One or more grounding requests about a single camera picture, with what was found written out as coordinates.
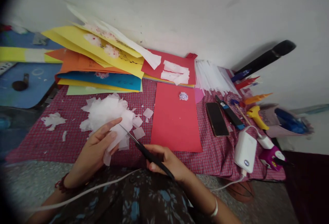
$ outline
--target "gray floor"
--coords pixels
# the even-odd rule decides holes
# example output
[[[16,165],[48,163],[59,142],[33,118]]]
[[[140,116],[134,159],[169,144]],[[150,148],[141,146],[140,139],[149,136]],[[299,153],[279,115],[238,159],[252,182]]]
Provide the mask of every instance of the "gray floor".
[[[39,206],[52,193],[55,182],[61,179],[72,165],[56,162],[24,162],[3,167],[7,194],[21,220],[27,214],[21,209]],[[222,184],[216,177],[198,175],[209,188]],[[216,194],[240,218],[242,223],[298,223],[284,184],[253,181],[255,199],[250,203],[234,200],[226,190]]]

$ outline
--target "scissors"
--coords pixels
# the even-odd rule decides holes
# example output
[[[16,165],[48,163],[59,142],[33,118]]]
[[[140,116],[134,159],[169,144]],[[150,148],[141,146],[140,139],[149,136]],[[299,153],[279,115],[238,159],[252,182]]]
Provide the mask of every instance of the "scissors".
[[[157,164],[170,178],[172,178],[173,180],[175,180],[174,175],[170,172],[170,170],[155,156],[153,155],[151,152],[149,152],[143,144],[141,144],[140,142],[138,142],[136,140],[136,138],[133,137],[133,135],[131,135],[121,124],[119,124],[122,129],[124,129],[125,132],[127,132],[127,134],[129,135],[129,137],[131,137],[131,139],[135,142],[136,147],[140,150],[140,152],[145,156],[146,159],[148,159],[148,161],[154,162],[155,164]]]

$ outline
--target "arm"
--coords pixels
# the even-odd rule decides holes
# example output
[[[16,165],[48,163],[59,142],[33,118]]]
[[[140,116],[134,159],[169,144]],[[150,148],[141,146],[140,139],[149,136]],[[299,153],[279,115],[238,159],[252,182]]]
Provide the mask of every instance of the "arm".
[[[145,145],[145,147],[163,161],[163,164],[171,171],[176,181],[184,189],[185,194],[194,207],[197,207],[203,214],[210,216],[215,211],[217,201],[218,212],[212,219],[215,223],[241,223],[225,203],[213,195],[170,149],[159,145]],[[147,161],[147,167],[152,172],[165,174],[165,172],[153,162],[149,163]]]
[[[97,130],[86,142],[81,153],[72,167],[72,170],[64,180],[64,186],[68,189],[79,187],[87,183],[91,177],[103,166],[103,155],[107,147],[115,140],[117,133],[109,130],[120,123],[122,118],[112,120]],[[113,155],[119,148],[114,147],[110,155]],[[74,195],[62,193],[55,189],[53,194],[42,204],[42,206],[53,205],[64,202]],[[27,221],[27,224],[49,223],[49,221],[60,211],[52,209],[34,213]]]

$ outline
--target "hand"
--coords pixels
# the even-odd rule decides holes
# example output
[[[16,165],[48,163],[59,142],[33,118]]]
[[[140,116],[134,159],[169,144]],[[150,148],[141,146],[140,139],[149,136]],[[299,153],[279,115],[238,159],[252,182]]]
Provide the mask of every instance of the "hand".
[[[193,173],[178,159],[175,154],[167,147],[162,147],[160,145],[144,145],[145,148],[152,154],[157,156],[160,161],[169,169],[169,171],[174,175],[175,180],[178,182],[184,182]],[[167,175],[158,165],[154,162],[150,163],[146,161],[147,168],[156,173],[161,173]]]
[[[104,151],[117,137],[116,132],[109,131],[121,121],[122,118],[117,118],[106,123],[87,140],[78,159],[73,165],[72,170],[64,180],[65,187],[76,188],[87,183],[88,180],[90,180],[91,177],[104,165]],[[113,155],[118,148],[119,144],[110,151],[110,155]]]

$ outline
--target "blue table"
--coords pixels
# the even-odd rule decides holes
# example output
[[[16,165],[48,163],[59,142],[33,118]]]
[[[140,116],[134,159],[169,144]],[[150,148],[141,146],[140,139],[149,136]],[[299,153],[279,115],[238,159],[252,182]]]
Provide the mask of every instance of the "blue table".
[[[49,40],[47,46],[33,45],[34,33],[20,35],[13,31],[0,34],[0,46],[60,49],[61,45]],[[15,108],[32,108],[40,102],[54,83],[54,75],[59,72],[61,64],[17,63],[0,76],[0,106]],[[24,91],[15,91],[12,83],[23,80],[24,73],[29,74],[29,87]]]

